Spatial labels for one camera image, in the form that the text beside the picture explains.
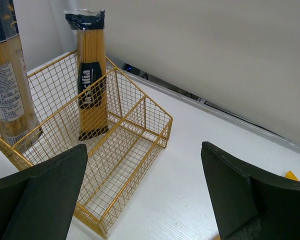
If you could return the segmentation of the black label spaghetti bag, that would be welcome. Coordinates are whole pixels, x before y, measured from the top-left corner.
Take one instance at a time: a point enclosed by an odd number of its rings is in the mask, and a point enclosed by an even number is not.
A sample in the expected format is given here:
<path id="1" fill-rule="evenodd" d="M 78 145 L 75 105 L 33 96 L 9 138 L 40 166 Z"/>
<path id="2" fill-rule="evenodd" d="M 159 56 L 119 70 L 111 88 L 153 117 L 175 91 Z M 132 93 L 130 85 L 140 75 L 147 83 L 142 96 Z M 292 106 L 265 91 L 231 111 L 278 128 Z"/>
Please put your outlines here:
<path id="1" fill-rule="evenodd" d="M 77 39 L 78 140 L 85 141 L 109 130 L 105 11 L 66 11 L 65 19 Z"/>

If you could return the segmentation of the blue label spaghetti bag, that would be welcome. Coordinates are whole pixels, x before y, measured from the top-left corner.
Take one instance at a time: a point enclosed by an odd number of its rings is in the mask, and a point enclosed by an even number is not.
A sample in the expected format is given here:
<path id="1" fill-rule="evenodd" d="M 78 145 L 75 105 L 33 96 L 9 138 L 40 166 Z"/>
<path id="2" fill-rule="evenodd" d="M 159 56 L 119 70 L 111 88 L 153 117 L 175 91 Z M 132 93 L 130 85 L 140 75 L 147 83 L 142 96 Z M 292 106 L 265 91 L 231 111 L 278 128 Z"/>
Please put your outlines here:
<path id="1" fill-rule="evenodd" d="M 20 153 L 43 133 L 35 113 L 12 0 L 0 0 L 0 136 Z"/>

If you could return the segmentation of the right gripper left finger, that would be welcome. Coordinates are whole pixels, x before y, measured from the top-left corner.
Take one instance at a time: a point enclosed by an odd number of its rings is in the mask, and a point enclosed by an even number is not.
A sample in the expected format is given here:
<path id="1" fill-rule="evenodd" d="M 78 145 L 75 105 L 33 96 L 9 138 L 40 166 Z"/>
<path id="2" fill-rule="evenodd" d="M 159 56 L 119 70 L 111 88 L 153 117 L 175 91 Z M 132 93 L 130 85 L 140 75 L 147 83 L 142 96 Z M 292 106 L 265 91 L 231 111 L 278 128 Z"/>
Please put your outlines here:
<path id="1" fill-rule="evenodd" d="M 88 162 L 78 144 L 0 178 L 0 240 L 64 240 Z"/>

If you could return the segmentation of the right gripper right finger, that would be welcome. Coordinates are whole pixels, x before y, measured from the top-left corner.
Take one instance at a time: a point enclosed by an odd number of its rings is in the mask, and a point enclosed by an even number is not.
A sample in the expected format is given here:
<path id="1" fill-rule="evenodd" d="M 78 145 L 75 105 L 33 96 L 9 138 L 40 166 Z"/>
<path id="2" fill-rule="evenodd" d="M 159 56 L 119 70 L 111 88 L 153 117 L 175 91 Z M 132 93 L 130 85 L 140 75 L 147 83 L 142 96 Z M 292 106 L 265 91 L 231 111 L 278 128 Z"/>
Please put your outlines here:
<path id="1" fill-rule="evenodd" d="M 222 240 L 300 240 L 300 181 L 204 141 L 201 161 Z"/>

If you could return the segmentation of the yellow spaghetti bag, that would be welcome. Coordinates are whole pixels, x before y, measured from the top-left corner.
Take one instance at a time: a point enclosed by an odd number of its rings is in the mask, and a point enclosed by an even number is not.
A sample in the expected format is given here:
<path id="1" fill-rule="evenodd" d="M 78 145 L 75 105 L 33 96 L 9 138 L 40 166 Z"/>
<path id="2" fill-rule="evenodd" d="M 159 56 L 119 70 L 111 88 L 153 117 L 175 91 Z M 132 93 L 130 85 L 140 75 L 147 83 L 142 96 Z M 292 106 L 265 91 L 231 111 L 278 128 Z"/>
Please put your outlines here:
<path id="1" fill-rule="evenodd" d="M 294 180 L 294 181 L 299 181 L 299 179 L 295 176 L 295 174 L 292 171 L 288 171 L 285 173 L 285 178 Z"/>

